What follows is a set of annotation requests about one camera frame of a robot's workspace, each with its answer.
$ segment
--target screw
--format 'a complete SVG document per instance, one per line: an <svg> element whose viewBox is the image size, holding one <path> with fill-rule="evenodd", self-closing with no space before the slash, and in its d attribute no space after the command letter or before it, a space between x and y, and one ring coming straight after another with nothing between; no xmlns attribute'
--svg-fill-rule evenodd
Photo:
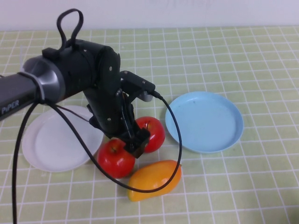
<svg viewBox="0 0 299 224"><path fill-rule="evenodd" d="M121 90L118 90L117 92L116 92L116 96L118 96L118 95L120 95L121 94Z"/></svg>

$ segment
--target black wire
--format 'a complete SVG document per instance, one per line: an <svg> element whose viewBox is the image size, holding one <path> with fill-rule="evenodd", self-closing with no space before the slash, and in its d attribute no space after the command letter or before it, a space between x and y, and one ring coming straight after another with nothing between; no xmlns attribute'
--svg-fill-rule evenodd
<svg viewBox="0 0 299 224"><path fill-rule="evenodd" d="M170 106L168 105L168 103L166 102L166 100L162 97L159 98L160 100L162 100L164 102L164 104L166 105L166 107L168 108L168 110L171 113L171 116L173 118L173 121L176 125L177 131L178 131L178 139L179 139L179 153L178 153L178 162L177 165L174 169L174 172L172 173L171 177L169 178L169 180L163 184L162 186L155 188L155 189L149 189L149 190L143 190L143 189L137 189L137 188L133 188L130 187L116 179L114 179L112 176L110 176L99 164L98 162L95 160L95 158L93 157L93 155L91 154L91 152L89 151L89 149L87 148L86 144L84 143L84 141L82 140L81 136L79 135L79 133L77 132L77 130L75 129L75 127L73 126L73 124L70 122L70 120L65 116L64 113L62 113L58 107L55 104L48 104L53 110L55 110L64 120L65 122L68 124L68 126L71 128L71 130L74 132L75 136L77 137L77 139L79 140L80 144L82 145L83 149L86 151L86 153L88 154L89 158L91 159L91 161L94 163L94 165L111 181L113 181L114 183L117 183L118 185L120 185L123 188L132 190L132 191L136 191L136 192L140 192L140 193L153 193L156 191L159 191L163 188L165 188L174 178L175 174L178 171L178 168L180 166L180 161L181 161L181 157L182 157L182 139L181 139L181 134L179 131L179 127L178 127L178 123L175 119L175 116L170 108Z"/></svg>
<svg viewBox="0 0 299 224"><path fill-rule="evenodd" d="M65 107L63 107L63 106L59 106L59 105L56 105L56 106L57 106L58 108L60 108L60 109L63 109L63 110L65 110L65 111L68 111L68 112L74 114L75 116L77 116L78 118L81 118L81 119L84 120L84 121L89 122L89 120L87 120L87 119L81 117L79 114L75 113L74 111L71 111L71 110L69 110L69 109L67 109L67 108L65 108Z"/></svg>
<svg viewBox="0 0 299 224"><path fill-rule="evenodd" d="M79 135L79 133L77 132L77 130L75 129L75 127L73 126L73 124L70 122L70 120L65 116L65 114L59 110L59 108L61 109L66 109L63 108L61 106L57 106L55 104L48 104L48 106L50 106L53 110L55 110L64 120L65 122L69 125L69 127L71 128L71 130L74 132L75 136L77 137L78 141L81 143L83 149L86 151L86 153L88 154L89 158L91 159L91 161L94 163L94 165L111 181L113 181L114 183L117 183L118 185L120 185L121 187L124 187L126 189L132 190L132 191L136 191L136 192L140 192L140 193L153 193L156 191L159 191L163 188L165 188L174 178L174 176L176 175L178 168L180 166L180 162L181 162L181 157L182 157L182 138L181 138L181 133L178 127L178 123L177 120L170 108L170 106L168 105L168 103L166 102L166 100L157 92L154 92L152 94L154 97L160 99L163 101L163 103L166 105L167 109L169 110L174 124L177 128L177 132L178 132L178 141L179 141L179 153L178 153L178 161L177 161L177 165L171 175L171 177L168 179L168 181L163 184L162 186L156 188L156 189L148 189L148 190L143 190L143 189L137 189L137 188L133 188L130 187L116 179L114 179L113 177L111 177L108 173L106 173L105 170L103 170L103 168L98 164L98 162L95 160L95 158L93 157L93 155L91 154L91 152L89 151L89 149L87 148L86 144L84 143L84 141L82 140L81 136ZM25 130L25 126L26 123L31 115L31 113L33 112L34 108L38 105L38 103L33 103L33 105L29 108L29 110L26 112L25 117L22 121L21 127L19 129L19 133L18 133L18 137L16 140L16 145L15 145L15 149L14 149L14 157L13 157L13 171L12 171L12 205L13 205L13 223L17 224L17 201L16 201L16 175L17 175L17 162L18 162L18 153L20 150L20 144L21 144L21 140L22 140L22 135L24 133Z"/></svg>
<svg viewBox="0 0 299 224"><path fill-rule="evenodd" d="M22 140L22 135L25 130L26 123L28 118L30 117L34 108L38 105L38 103L33 103L32 106L29 108L25 117L22 121L21 127L19 129L18 137L15 143L14 148L14 157L13 157L13 171L12 171L12 203L13 203L13 222L17 224L17 199L16 199L16 182L17 182L17 165L18 165L18 154L20 150L20 144Z"/></svg>

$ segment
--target light blue plate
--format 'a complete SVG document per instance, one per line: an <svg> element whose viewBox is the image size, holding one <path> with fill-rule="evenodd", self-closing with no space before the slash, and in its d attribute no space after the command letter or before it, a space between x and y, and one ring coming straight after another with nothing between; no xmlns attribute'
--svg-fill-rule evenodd
<svg viewBox="0 0 299 224"><path fill-rule="evenodd" d="M198 153L215 153L234 145L242 136L244 122L238 108L211 92L190 92L176 98L170 107L177 119L184 147ZM169 110L166 127L178 142Z"/></svg>

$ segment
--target mango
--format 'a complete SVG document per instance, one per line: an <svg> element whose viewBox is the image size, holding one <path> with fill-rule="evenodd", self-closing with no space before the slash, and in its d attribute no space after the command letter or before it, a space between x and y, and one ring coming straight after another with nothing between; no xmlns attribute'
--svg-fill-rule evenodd
<svg viewBox="0 0 299 224"><path fill-rule="evenodd" d="M171 177L177 161L164 160L147 165L137 170L130 178L128 185L133 188L150 190L161 187ZM148 198L161 196L171 192L179 183L182 176L181 166L179 166L177 173L172 181L163 189L152 193L140 193L128 190L128 198L132 202L138 202Z"/></svg>

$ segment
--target apple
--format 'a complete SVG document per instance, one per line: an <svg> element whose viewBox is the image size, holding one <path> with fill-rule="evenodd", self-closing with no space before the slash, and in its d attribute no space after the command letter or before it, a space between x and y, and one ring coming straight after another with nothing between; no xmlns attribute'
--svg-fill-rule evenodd
<svg viewBox="0 0 299 224"><path fill-rule="evenodd" d="M135 157L128 153L124 146L125 143L120 139L112 139L98 150L99 165L114 179L128 176L135 165Z"/></svg>
<svg viewBox="0 0 299 224"><path fill-rule="evenodd" d="M158 150L165 140L165 130L161 122L154 117L140 117L136 119L140 128L145 128L150 132L149 143L145 147L145 153L152 153Z"/></svg>

